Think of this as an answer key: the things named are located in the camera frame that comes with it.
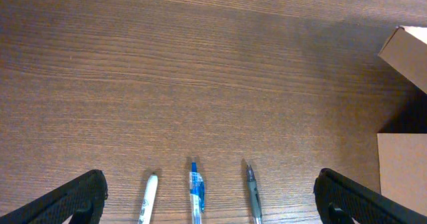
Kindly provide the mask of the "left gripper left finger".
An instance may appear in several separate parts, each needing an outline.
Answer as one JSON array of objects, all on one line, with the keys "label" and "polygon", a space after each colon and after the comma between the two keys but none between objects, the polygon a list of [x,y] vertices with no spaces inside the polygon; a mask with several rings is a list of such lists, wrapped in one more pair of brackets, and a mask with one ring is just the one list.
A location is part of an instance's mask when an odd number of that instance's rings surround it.
[{"label": "left gripper left finger", "polygon": [[102,171],[90,170],[74,180],[1,217],[2,223],[98,224],[107,200]]}]

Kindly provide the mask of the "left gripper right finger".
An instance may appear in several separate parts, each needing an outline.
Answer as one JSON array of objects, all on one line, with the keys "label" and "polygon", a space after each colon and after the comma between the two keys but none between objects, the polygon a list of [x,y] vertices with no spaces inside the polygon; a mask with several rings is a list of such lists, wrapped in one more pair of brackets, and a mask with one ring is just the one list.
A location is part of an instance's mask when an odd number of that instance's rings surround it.
[{"label": "left gripper right finger", "polygon": [[323,168],[315,180],[316,207],[323,223],[426,224],[426,216]]}]

